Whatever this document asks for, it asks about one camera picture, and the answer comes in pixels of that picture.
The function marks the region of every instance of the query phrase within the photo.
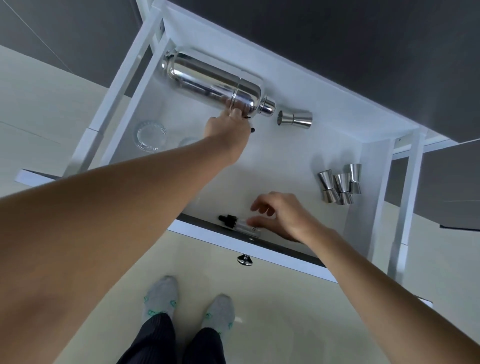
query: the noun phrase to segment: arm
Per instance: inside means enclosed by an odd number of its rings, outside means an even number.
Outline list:
[[[55,360],[113,284],[239,158],[250,126],[238,111],[211,118],[195,144],[0,200],[3,363]]]
[[[251,226],[296,239],[318,255],[392,363],[479,362],[480,346],[318,222],[294,195],[260,195],[256,210],[276,218],[256,216],[247,220]]]

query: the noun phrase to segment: sock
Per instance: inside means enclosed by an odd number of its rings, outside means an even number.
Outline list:
[[[172,319],[177,306],[178,295],[178,283],[175,277],[164,276],[154,283],[144,297],[142,324],[150,317],[160,313],[166,313]]]
[[[202,328],[212,328],[220,334],[222,342],[225,343],[235,320],[235,309],[230,297],[219,294],[207,309]]]

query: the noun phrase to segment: pants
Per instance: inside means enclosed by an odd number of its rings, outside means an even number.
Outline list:
[[[152,316],[140,329],[130,348],[117,364],[176,364],[175,330],[170,317]],[[225,364],[220,335],[201,329],[185,349],[183,364]]]

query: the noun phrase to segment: person's right arm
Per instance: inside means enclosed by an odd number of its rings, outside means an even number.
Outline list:
[[[480,363],[480,346],[318,222],[292,194],[271,192],[252,204],[275,218],[251,226],[306,244],[336,278],[387,357],[395,364]]]

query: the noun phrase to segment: leg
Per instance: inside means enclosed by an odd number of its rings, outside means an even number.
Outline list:
[[[165,276],[144,297],[143,325],[117,364],[175,364],[172,316],[177,305],[177,281]]]
[[[225,364],[223,343],[235,319],[232,299],[224,294],[215,298],[207,310],[202,329],[183,355],[183,364]]]

